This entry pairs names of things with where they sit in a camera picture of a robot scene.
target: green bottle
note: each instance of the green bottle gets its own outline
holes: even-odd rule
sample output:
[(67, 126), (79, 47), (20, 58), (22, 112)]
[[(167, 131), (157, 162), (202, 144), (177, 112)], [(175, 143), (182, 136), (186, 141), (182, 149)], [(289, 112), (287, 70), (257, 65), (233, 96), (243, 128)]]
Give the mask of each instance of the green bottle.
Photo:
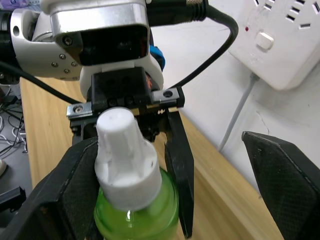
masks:
[(159, 168), (156, 150), (142, 137), (132, 112), (107, 110), (96, 128), (100, 190), (93, 214), (101, 235), (105, 240), (172, 240), (179, 221), (178, 191)]

